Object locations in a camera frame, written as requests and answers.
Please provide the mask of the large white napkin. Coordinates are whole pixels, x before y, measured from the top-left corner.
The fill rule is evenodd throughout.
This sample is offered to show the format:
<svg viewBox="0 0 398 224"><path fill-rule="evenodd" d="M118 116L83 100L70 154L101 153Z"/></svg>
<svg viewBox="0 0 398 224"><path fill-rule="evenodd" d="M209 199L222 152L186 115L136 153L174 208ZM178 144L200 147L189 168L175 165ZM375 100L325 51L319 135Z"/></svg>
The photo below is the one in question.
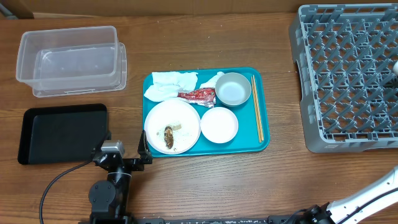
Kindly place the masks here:
<svg viewBox="0 0 398 224"><path fill-rule="evenodd" d="M178 97L179 93L190 93L196 87L197 72L152 72L153 84L144 92L144 96L161 102Z"/></svg>

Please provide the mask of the red snack wrapper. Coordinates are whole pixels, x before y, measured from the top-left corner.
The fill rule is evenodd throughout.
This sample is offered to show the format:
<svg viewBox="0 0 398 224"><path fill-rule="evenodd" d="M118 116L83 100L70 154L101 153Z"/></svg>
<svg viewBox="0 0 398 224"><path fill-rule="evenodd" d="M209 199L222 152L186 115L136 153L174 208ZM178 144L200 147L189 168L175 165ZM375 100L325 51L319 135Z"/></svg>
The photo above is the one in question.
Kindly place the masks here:
<svg viewBox="0 0 398 224"><path fill-rule="evenodd" d="M216 104L216 93L214 88L200 88L189 93L180 92L178 98L190 104L197 104L212 108Z"/></svg>

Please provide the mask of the small white napkin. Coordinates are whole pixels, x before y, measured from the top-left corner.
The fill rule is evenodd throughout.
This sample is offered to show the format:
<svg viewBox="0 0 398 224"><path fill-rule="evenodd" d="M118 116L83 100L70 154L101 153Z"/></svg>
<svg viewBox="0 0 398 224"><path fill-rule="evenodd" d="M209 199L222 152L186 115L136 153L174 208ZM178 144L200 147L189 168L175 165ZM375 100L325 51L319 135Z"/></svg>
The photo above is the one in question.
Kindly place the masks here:
<svg viewBox="0 0 398 224"><path fill-rule="evenodd" d="M215 76L210 78L207 82L202 83L200 88L215 88L216 82L219 80L220 77L224 75L224 72L218 72Z"/></svg>

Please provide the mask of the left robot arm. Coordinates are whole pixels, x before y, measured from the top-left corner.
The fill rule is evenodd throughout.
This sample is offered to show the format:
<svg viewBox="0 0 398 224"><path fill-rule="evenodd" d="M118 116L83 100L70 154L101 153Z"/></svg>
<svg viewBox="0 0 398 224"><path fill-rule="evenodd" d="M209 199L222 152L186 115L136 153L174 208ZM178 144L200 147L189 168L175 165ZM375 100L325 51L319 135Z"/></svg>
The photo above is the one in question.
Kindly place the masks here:
<svg viewBox="0 0 398 224"><path fill-rule="evenodd" d="M107 133L91 153L95 165L108 174L106 180L97 181L89 191L90 223L137 223L133 215L127 212L127 201L131 173L143 171L146 164L152 164L146 132L141 133L138 158L125 159L124 152L123 143L111 140L111 133Z"/></svg>

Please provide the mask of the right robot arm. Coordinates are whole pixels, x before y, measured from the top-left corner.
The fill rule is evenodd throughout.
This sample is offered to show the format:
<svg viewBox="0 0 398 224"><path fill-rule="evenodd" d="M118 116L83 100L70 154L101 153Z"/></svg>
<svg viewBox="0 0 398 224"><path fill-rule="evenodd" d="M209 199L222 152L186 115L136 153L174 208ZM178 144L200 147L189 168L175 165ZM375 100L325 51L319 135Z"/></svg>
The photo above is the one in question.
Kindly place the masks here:
<svg viewBox="0 0 398 224"><path fill-rule="evenodd" d="M299 223L357 224L397 203L397 168L354 195L306 211Z"/></svg>

